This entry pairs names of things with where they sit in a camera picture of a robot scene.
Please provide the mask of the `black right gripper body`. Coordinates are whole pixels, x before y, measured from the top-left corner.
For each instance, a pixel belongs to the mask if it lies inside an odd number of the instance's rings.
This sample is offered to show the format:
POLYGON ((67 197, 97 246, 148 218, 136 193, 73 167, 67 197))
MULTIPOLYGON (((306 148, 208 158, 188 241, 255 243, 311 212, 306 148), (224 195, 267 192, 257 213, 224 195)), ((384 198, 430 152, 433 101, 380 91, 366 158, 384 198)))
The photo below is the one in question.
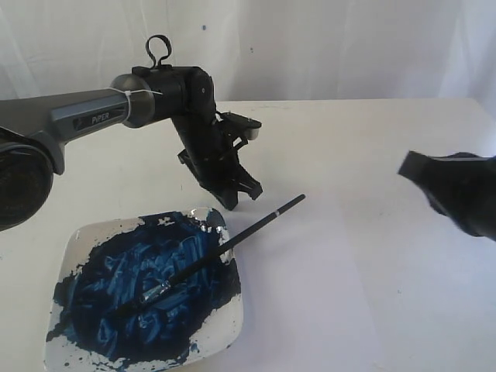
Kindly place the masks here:
POLYGON ((472 153, 421 155, 429 204, 465 233, 495 240, 495 158, 472 153))

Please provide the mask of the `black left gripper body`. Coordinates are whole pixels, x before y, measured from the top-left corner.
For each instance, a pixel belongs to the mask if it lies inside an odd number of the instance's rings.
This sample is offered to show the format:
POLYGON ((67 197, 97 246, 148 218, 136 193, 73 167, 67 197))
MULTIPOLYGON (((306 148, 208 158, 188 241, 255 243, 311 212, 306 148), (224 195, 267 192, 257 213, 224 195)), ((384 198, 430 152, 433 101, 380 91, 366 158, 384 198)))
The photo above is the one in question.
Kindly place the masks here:
POLYGON ((184 145, 179 160, 205 190, 220 184, 235 185, 236 167, 241 164, 238 151, 248 144, 246 138, 227 130, 220 113, 185 113, 172 117, 184 145))

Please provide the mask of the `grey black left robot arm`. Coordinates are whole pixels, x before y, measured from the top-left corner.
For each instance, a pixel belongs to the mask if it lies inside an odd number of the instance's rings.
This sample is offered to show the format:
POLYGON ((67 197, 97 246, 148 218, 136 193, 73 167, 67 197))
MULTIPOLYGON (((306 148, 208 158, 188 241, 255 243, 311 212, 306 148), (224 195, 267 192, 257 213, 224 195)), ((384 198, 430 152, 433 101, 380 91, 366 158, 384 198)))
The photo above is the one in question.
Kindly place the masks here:
POLYGON ((262 194, 238 155, 260 122, 220 112, 212 77, 200 67, 134 67, 106 89, 2 101, 2 229, 40 210, 64 172, 69 142, 115 124, 138 129, 165 119, 183 143, 179 161, 224 208, 235 208, 239 193, 262 194))

